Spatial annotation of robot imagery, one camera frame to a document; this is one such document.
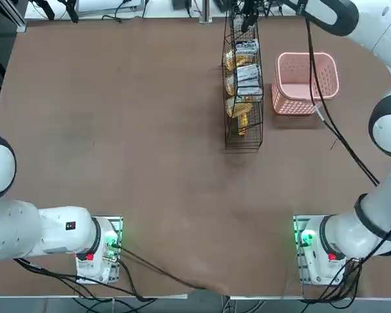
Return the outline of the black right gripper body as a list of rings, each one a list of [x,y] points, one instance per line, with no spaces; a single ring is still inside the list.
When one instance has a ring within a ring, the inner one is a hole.
[[[251,14],[258,15],[260,8],[263,8],[262,0],[243,0],[240,13],[245,15],[251,15]]]

